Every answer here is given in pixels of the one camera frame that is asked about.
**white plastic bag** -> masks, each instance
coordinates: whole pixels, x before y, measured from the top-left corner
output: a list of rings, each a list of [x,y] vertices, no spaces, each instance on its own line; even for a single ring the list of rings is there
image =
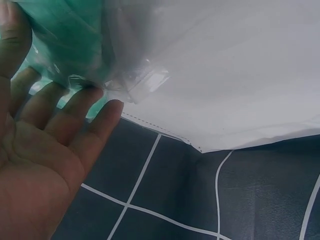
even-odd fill
[[[320,134],[320,1],[156,4],[171,79],[125,118],[203,153]]]

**green plastic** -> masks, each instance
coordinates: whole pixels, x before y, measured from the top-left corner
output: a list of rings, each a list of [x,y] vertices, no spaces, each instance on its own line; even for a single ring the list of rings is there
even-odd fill
[[[102,60],[101,0],[14,1],[33,29],[32,47],[21,69],[31,66],[42,75],[31,94],[55,81],[70,89],[58,104],[62,108],[84,86],[102,86],[110,66]],[[97,102],[87,117],[95,117],[106,102],[106,97]]]

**white line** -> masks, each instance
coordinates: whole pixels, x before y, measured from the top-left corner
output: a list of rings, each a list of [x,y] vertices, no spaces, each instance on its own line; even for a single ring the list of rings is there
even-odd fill
[[[196,227],[193,227],[193,226],[188,226],[188,225],[185,225],[183,223],[180,223],[180,222],[177,222],[171,218],[168,218],[164,215],[161,215],[155,211],[151,211],[151,210],[148,210],[148,209],[145,209],[143,207],[139,207],[139,206],[135,206],[135,205],[131,205],[131,204],[126,204],[125,202],[123,201],[120,201],[118,199],[115,199],[109,195],[106,195],[88,185],[85,185],[85,184],[82,184],[81,187],[83,187],[84,189],[87,189],[88,191],[91,191],[105,199],[108,199],[116,204],[119,204],[119,205],[122,205],[122,206],[127,206],[127,208],[130,208],[130,209],[135,209],[135,210],[138,210],[140,212],[144,212],[146,214],[150,214],[150,215],[153,215],[157,218],[160,218],[162,220],[165,220],[171,224],[174,224],[178,227],[181,227],[181,228],[184,228],[184,229],[187,229],[187,230],[190,230],[190,231],[193,231],[193,232],[197,232],[197,233],[201,233],[201,234],[207,234],[207,235],[210,235],[210,236],[217,236],[218,234],[216,232],[213,232],[213,231],[208,231],[208,230],[204,230],[204,229],[200,229],[200,228],[196,228]],[[220,238],[223,239],[223,240],[231,240],[230,238],[226,237],[226,236],[223,236],[223,235],[220,235]]]
[[[220,163],[218,170],[216,171],[215,174],[215,199],[216,199],[216,208],[217,208],[217,217],[218,217],[218,230],[217,230],[217,236],[216,236],[216,240],[220,240],[220,238],[222,238],[220,235],[220,204],[219,204],[219,193],[218,193],[218,179],[219,179],[219,173],[221,170],[221,167],[223,166],[223,164],[227,161],[227,159],[231,156],[231,154],[234,152],[234,150],[232,150],[231,152],[229,152],[229,154],[224,158],[224,160]]]
[[[116,204],[119,204],[119,205],[122,205],[122,206],[125,206],[125,205],[126,205],[125,202],[120,201],[120,200],[118,200],[118,199],[115,199],[115,198],[113,198],[112,196],[109,196],[109,195],[107,195],[107,194],[104,194],[103,192],[100,192],[100,191],[98,191],[98,190],[96,190],[96,189],[94,189],[94,188],[92,188],[92,187],[90,187],[90,186],[88,186],[88,185],[85,185],[84,183],[81,184],[81,187],[83,187],[84,189],[87,189],[87,190],[89,190],[90,192],[93,192],[93,193],[95,193],[95,194],[97,194],[97,195],[99,195],[99,196],[101,196],[101,197],[103,197],[103,198],[105,198],[105,199],[108,199],[108,200],[110,200],[110,201],[112,201],[112,202],[114,202],[114,203],[116,203]]]
[[[204,230],[204,229],[200,229],[200,228],[196,228],[196,227],[193,227],[193,226],[188,226],[188,225],[185,225],[183,223],[180,223],[180,222],[177,222],[171,218],[168,218],[164,215],[161,215],[157,212],[154,212],[154,211],[151,211],[151,210],[148,210],[148,209],[145,209],[143,207],[139,207],[139,206],[134,206],[134,205],[129,205],[128,206],[129,208],[131,209],[135,209],[135,210],[138,210],[138,211],[141,211],[141,212],[144,212],[146,214],[150,214],[150,215],[153,215],[157,218],[160,218],[160,219],[163,219],[171,224],[174,224],[178,227],[181,227],[181,228],[184,228],[184,229],[187,229],[187,230],[190,230],[190,231],[193,231],[193,232],[197,232],[197,233],[201,233],[201,234],[207,234],[207,235],[210,235],[210,236],[215,236],[217,237],[218,234],[216,232],[213,232],[213,231],[208,231],[208,230]],[[230,238],[226,237],[226,236],[223,236],[223,235],[220,235],[220,238],[223,239],[223,240],[231,240]]]
[[[308,205],[307,205],[305,213],[304,213],[304,218],[303,218],[303,222],[302,222],[302,226],[301,226],[299,240],[304,240],[305,239],[306,230],[307,230],[307,226],[308,226],[308,222],[309,222],[309,217],[310,217],[310,214],[311,214],[311,210],[312,210],[312,208],[314,206],[314,203],[315,203],[319,188],[320,188],[320,175],[319,175],[318,179],[315,182],[313,191],[311,193]]]
[[[116,221],[115,225],[113,226],[113,229],[111,230],[111,232],[110,232],[107,240],[111,240],[111,239],[112,239],[112,237],[113,237],[113,235],[115,234],[115,232],[116,232],[116,230],[117,230],[117,228],[118,228],[118,226],[119,226],[122,218],[124,217],[124,215],[125,215],[125,213],[126,213],[126,211],[127,211],[127,209],[128,209],[128,206],[130,205],[132,199],[134,198],[134,195],[135,195],[135,193],[136,193],[136,191],[137,191],[137,189],[138,189],[138,187],[139,187],[139,185],[140,185],[140,183],[141,183],[142,178],[143,178],[144,175],[145,175],[145,172],[146,172],[146,170],[147,170],[147,167],[148,167],[148,165],[149,165],[149,162],[150,162],[150,160],[151,160],[151,158],[152,158],[152,156],[153,156],[153,154],[154,154],[154,152],[155,152],[155,150],[156,150],[156,148],[157,148],[157,145],[158,145],[160,139],[161,139],[161,134],[158,134],[158,136],[157,136],[157,138],[156,138],[156,140],[155,140],[155,142],[154,142],[154,144],[153,144],[153,147],[152,147],[152,149],[151,149],[151,151],[150,151],[150,153],[149,153],[149,156],[148,156],[148,158],[146,159],[146,161],[145,161],[145,163],[144,163],[144,166],[143,166],[142,171],[141,171],[141,173],[140,173],[140,175],[139,175],[139,177],[138,177],[138,180],[136,181],[136,183],[135,183],[135,185],[134,185],[134,188],[133,188],[133,190],[132,190],[132,192],[131,192],[131,194],[130,194],[130,196],[129,196],[129,199],[128,199],[128,201],[126,202],[126,204],[125,204],[125,206],[124,206],[124,208],[123,208],[123,210],[122,210],[122,212],[121,212],[118,220]]]

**fingernail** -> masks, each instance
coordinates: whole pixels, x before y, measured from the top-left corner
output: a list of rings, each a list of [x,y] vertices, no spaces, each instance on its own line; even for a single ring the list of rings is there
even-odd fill
[[[7,0],[0,0],[0,26],[7,24],[9,21],[9,6]]]

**finger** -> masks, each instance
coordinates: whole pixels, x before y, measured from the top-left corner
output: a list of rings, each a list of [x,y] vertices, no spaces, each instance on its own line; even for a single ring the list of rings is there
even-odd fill
[[[9,113],[13,118],[26,100],[32,85],[40,79],[41,75],[33,68],[28,67],[11,81]]]
[[[76,137],[69,148],[80,158],[86,174],[104,148],[107,139],[118,124],[124,104],[108,102],[89,125],[85,133]]]
[[[51,118],[59,99],[67,90],[51,82],[37,92],[24,106],[20,120],[43,130]]]
[[[10,79],[25,59],[32,42],[28,20],[16,3],[0,1],[0,137],[10,102]]]
[[[83,126],[91,106],[102,96],[103,91],[95,87],[77,92],[44,130],[62,145],[69,145]]]

